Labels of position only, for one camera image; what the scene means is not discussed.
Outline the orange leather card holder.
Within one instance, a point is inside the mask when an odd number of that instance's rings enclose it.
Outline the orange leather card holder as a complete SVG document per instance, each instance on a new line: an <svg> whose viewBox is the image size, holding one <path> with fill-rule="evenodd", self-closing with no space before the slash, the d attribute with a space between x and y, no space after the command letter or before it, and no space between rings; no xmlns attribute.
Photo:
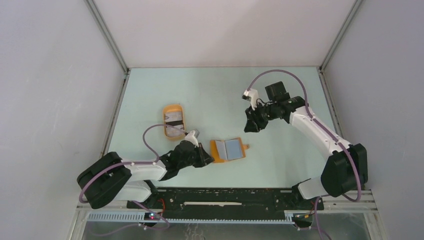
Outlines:
<svg viewBox="0 0 424 240"><path fill-rule="evenodd" d="M209 144L210 155L215 164L243 159L246 157L246 150L250 148L249 144L243 144L240 137L228 140L213 139Z"/></svg>

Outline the beige oval plastic tray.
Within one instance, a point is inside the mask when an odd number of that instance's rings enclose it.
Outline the beige oval plastic tray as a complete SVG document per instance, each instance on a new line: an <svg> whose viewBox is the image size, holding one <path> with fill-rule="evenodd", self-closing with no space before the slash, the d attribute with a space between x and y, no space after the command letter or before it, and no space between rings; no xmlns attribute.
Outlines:
<svg viewBox="0 0 424 240"><path fill-rule="evenodd" d="M180 104L170 104L163 108L162 117L164 135L170 141L182 140L185 137L185 117L184 110Z"/></svg>

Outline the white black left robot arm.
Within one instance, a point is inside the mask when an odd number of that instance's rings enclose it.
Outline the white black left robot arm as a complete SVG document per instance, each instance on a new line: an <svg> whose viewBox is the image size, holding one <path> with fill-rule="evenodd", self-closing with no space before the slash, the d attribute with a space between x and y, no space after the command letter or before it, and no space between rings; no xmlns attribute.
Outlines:
<svg viewBox="0 0 424 240"><path fill-rule="evenodd" d="M103 208L113 201L135 201L145 208L153 208L158 202L153 181L167 181L182 169L203 168L213 161L201 143L188 140L181 141L157 161L125 160L112 151L79 174L78 200L92 209Z"/></svg>

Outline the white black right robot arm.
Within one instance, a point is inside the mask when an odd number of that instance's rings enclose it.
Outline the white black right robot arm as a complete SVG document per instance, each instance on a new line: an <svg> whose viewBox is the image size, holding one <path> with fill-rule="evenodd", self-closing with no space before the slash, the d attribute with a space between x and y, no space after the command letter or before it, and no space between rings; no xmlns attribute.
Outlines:
<svg viewBox="0 0 424 240"><path fill-rule="evenodd" d="M307 179L293 187L291 204L304 209L318 196L339 197L359 190L368 181L368 159L365 147L351 144L329 129L307 106L301 96L290 97L280 81L265 88L269 101L259 98L258 91L244 91L242 98L250 102L245 110L246 133L258 133L269 121L280 119L303 133L326 159L320 176Z"/></svg>

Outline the silver VIP card lower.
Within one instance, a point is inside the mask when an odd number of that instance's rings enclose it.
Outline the silver VIP card lower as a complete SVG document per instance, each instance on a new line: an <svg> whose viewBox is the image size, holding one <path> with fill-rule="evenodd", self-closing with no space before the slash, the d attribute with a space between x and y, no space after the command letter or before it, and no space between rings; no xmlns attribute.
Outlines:
<svg viewBox="0 0 424 240"><path fill-rule="evenodd" d="M177 126L166 126L165 134L169 138L178 138L185 135L185 130Z"/></svg>

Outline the silver vip card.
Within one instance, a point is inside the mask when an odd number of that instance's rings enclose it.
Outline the silver vip card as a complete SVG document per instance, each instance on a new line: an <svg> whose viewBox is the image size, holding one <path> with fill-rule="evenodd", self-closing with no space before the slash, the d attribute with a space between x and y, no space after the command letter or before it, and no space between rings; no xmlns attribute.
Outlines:
<svg viewBox="0 0 424 240"><path fill-rule="evenodd" d="M177 126L166 126L165 134L169 138L178 138L185 135L185 130Z"/></svg>
<svg viewBox="0 0 424 240"><path fill-rule="evenodd" d="M164 121L173 122L173 121L183 121L183 112L182 111L168 111L164 114Z"/></svg>

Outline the silver VIP card upper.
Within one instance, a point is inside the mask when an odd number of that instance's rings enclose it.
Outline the silver VIP card upper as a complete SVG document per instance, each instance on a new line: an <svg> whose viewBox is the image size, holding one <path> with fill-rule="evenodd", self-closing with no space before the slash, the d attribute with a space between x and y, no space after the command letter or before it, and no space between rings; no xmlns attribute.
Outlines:
<svg viewBox="0 0 424 240"><path fill-rule="evenodd" d="M183 121L183 112L182 111L168 111L164 114L164 121L173 122L173 121Z"/></svg>

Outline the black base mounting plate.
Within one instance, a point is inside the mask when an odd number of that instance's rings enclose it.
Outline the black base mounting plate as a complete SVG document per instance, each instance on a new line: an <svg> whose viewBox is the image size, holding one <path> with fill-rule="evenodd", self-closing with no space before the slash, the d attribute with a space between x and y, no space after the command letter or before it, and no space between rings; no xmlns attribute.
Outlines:
<svg viewBox="0 0 424 240"><path fill-rule="evenodd" d="M288 212L323 210L316 198L290 188L159 187L142 203L173 220L284 221Z"/></svg>

